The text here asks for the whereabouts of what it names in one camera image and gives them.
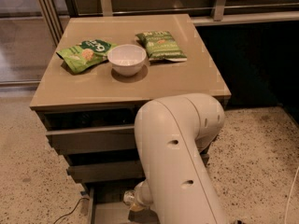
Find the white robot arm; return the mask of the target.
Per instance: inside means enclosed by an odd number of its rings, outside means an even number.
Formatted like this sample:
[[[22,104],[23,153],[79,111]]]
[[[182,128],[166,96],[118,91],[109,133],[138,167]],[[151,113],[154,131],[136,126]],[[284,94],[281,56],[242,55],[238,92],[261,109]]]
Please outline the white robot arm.
[[[229,224],[200,152],[223,127],[221,104],[203,93],[152,100],[135,117],[135,142],[161,224]]]

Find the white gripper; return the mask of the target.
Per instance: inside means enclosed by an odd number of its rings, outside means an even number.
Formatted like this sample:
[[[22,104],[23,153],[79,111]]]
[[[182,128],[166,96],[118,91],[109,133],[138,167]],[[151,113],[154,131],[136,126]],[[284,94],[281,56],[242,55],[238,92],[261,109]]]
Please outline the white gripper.
[[[150,186],[147,180],[144,180],[135,186],[135,203],[130,206],[133,212],[140,212],[153,206],[153,198],[150,192]]]

